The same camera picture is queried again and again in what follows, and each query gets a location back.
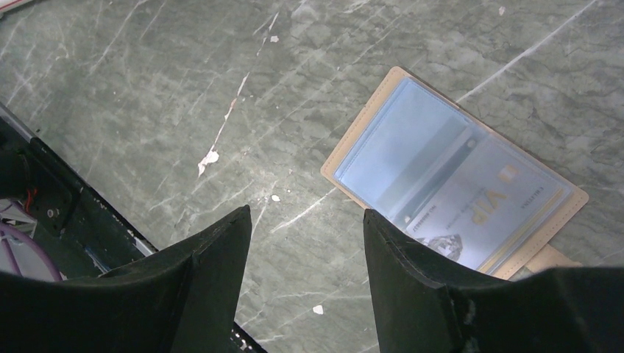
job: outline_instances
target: stitching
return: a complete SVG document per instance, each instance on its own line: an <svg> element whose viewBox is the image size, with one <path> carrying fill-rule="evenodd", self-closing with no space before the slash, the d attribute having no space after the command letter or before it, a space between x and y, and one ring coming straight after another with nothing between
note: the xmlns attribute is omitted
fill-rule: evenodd
<svg viewBox="0 0 624 353"><path fill-rule="evenodd" d="M513 266L510 267L507 270L507 272L505 272L503 274L503 277L507 277L509 272L517 270L517 268L519 266L521 266L520 263L522 261L527 260L528 259L527 255L531 254L536 248L538 248L538 247L540 249L543 248L544 245L546 245L546 243L548 243L548 241L553 237L553 235L555 235L555 233L557 233L557 229L561 229L563 224L567 223L567 221L569 221L570 218L572 218L572 215L574 215L574 213L577 213L581 209L579 207L579 205L583 204L583 203L584 203L584 199L581 198L576 203L574 203L572 206L570 206L569 210L559 219L559 221L557 223L555 223L548 231L546 231L546 233L545 233L546 236L540 238L539 241L535 245L533 245L533 247L531 247L531 249L529 249L527 252L525 252L525 256L521 257L515 264L513 264Z"/></svg>

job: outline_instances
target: gray marble floor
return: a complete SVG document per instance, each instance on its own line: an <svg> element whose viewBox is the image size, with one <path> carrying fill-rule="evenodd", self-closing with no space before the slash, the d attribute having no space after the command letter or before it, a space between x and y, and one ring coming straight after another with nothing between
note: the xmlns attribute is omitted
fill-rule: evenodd
<svg viewBox="0 0 624 353"><path fill-rule="evenodd" d="M319 169L380 80L412 70L582 186L551 245L622 265L623 19L618 0L36 1L0 21L0 99L159 248L250 204L236 320L269 351L376 352L363 212Z"/></svg>

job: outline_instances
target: paint chip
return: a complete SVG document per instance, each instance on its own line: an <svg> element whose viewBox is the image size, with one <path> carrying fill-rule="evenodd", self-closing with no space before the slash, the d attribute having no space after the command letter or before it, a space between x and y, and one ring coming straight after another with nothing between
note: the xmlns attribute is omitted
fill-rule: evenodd
<svg viewBox="0 0 624 353"><path fill-rule="evenodd" d="M206 171L206 165L215 163L217 160L219 160L219 153L217 153L217 151L210 150L208 154L206 154L206 157L204 157L202 161L199 162L199 164L197 165L197 167L199 168L199 176L204 174L204 172Z"/></svg>
<svg viewBox="0 0 624 353"><path fill-rule="evenodd" d="M318 315L325 314L325 311L323 311L323 306L322 305L317 305L317 306L313 307L312 311L314 311L314 313L318 314Z"/></svg>

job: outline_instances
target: card holder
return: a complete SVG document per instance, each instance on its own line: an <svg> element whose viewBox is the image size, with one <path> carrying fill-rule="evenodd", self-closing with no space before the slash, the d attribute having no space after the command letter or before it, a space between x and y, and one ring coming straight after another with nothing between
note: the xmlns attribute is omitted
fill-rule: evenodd
<svg viewBox="0 0 624 353"><path fill-rule="evenodd" d="M500 165L489 162L495 154ZM518 185L506 186L505 179L513 179L519 171L522 177L514 182ZM322 174L414 239L501 278L524 265L588 199L585 192L400 68L393 68L377 88ZM543 185L542 190L532 196L536 191L531 185L536 183ZM487 185L495 184L501 195L511 192L506 197L517 205L506 202L507 209L497 212L506 213L511 221L492 217L498 223L488 221L487 236L477 239L473 235L480 228L470 224L468 209L476 203L476 212L492 211L484 203L487 198L479 198ZM450 196L441 199L442 192ZM523 208L524 198L540 207ZM428 212L431 207L435 214ZM420 230L409 229L425 216L427 226L423 221ZM453 228L453 221L458 228Z"/></svg>

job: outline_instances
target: wire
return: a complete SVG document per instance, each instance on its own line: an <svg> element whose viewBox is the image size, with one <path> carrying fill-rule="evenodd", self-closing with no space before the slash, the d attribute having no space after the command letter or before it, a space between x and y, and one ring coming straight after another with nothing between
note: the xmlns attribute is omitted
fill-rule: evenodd
<svg viewBox="0 0 624 353"><path fill-rule="evenodd" d="M34 253L37 254L37 256L39 256L43 264L46 265L48 271L50 271L50 274L52 275L52 278L54 278L54 281L63 281L63 278L60 276L60 272L57 266L52 262L52 259L50 259L46 252L39 245L37 245L37 243L33 239L31 239L31 237L25 235L23 232L20 232L16 228L13 228L12 226L4 223L0 223L0 232L12 235L14 238L17 238L17 240L25 243L31 250L33 250Z"/></svg>
<svg viewBox="0 0 624 353"><path fill-rule="evenodd" d="M18 276L22 276L19 269L18 261L15 258L15 254L13 254L13 250L11 249L11 245L9 244L9 241L4 237L4 232L2 232L1 230L0 237L2 237L2 240L0 240L0 242L2 242L2 248L4 250L4 253L7 254L7 257L9 258L9 264L11 265L11 269Z"/></svg>

